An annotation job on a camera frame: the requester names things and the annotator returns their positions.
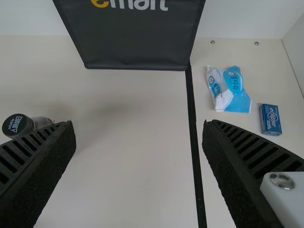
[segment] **white wall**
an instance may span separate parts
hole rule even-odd
[[[282,38],[304,0],[207,0],[198,37]],[[0,35],[67,35],[52,0],[0,0]]]
[[[284,36],[283,44],[304,95],[304,15]]]

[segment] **yellow letter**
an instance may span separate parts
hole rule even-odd
[[[109,5],[108,1],[104,1],[103,4],[99,4],[97,3],[99,0],[91,0],[91,2],[93,3],[93,5],[95,5],[98,8],[105,8]]]

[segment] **white corner panel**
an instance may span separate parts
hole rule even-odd
[[[284,36],[283,43],[299,86],[304,93],[304,15]]]
[[[303,0],[207,0],[197,37],[281,39],[303,12]]]

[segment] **black gap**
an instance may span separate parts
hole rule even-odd
[[[51,135],[51,133],[47,129],[44,129],[44,132],[47,133],[48,136]]]
[[[13,141],[13,144],[19,149],[21,150],[27,157],[32,156],[27,149],[25,149],[23,146],[21,146],[17,141]]]
[[[0,182],[3,184],[7,183],[9,181],[8,177],[5,176],[2,172],[0,172]]]
[[[232,128],[232,126],[229,126],[228,128],[226,128],[226,129],[224,130],[224,133],[227,133],[227,131],[229,131],[231,128]]]
[[[230,141],[233,143],[236,139],[238,139],[242,134],[244,134],[244,131],[241,131],[240,133],[238,133],[236,136],[234,136],[234,138],[232,138]]]
[[[42,145],[42,143],[41,143],[34,135],[30,134],[30,137],[31,137],[39,146]]]
[[[29,146],[29,148],[32,151],[36,151],[37,150],[37,148],[27,138],[22,137],[21,139],[22,139],[23,142],[25,142],[26,145]]]
[[[20,158],[17,154],[15,154],[14,151],[12,151],[9,147],[7,146],[3,146],[2,147],[13,159],[16,160],[16,162],[18,162],[20,165],[24,164],[24,160],[22,158]]]
[[[266,173],[270,172],[273,168],[284,162],[286,159],[288,159],[290,155],[287,153],[283,153],[280,157],[274,159],[272,162],[270,162],[267,166],[259,170],[255,173],[255,178],[260,179],[263,177]]]
[[[240,145],[242,145],[246,140],[248,140],[250,137],[252,136],[252,134],[248,134],[246,135],[244,138],[242,138],[240,141],[238,141],[235,145],[234,148],[239,147]]]
[[[17,172],[17,169],[16,169],[14,166],[12,166],[7,160],[5,160],[4,158],[2,158],[1,156],[0,156],[0,162],[1,162],[6,168],[8,168],[11,172],[13,172],[13,173]]]
[[[255,138],[254,140],[248,142],[245,146],[243,146],[241,149],[238,150],[238,153],[244,152],[245,150],[247,150],[250,146],[252,146],[259,140],[260,140],[260,138]]]
[[[201,169],[200,169],[199,142],[198,142],[198,135],[196,128],[195,100],[194,100],[193,81],[192,81],[192,72],[191,72],[190,63],[188,65],[185,74],[186,74],[186,88],[187,88],[190,145],[191,145],[192,167],[193,167],[193,177],[194,177],[196,210],[198,215],[198,227],[206,228],[207,220],[206,220],[205,203],[204,203],[203,183],[202,183]]]
[[[266,153],[264,153],[261,157],[259,157],[258,159],[256,159],[252,163],[250,163],[248,165],[248,168],[252,169],[252,168],[256,167],[259,163],[261,163],[262,161],[264,161],[267,157],[269,157],[271,154],[273,154],[277,150],[278,150],[277,147],[271,148],[269,151],[267,151]]]
[[[248,161],[252,156],[254,156],[256,153],[260,152],[264,147],[268,146],[269,143],[268,142],[263,142],[261,145],[259,145],[258,147],[256,147],[255,149],[252,150],[252,152],[248,153],[246,156],[243,157],[244,161]],[[275,150],[277,151],[278,148],[274,147],[270,150]]]
[[[46,137],[44,137],[44,135],[41,132],[37,132],[37,134],[40,136],[41,139],[43,139],[44,141],[46,140]]]
[[[294,161],[291,165],[289,165],[286,169],[284,169],[283,172],[293,172],[301,165],[302,163],[300,163],[299,161]]]
[[[230,136],[232,136],[235,132],[238,131],[238,128],[234,129],[232,132],[230,132],[227,137],[229,138]]]

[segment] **small canister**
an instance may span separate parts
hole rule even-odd
[[[7,118],[2,125],[2,132],[9,138],[15,139],[35,130],[52,125],[54,122],[47,117],[29,118],[24,114],[14,114]]]

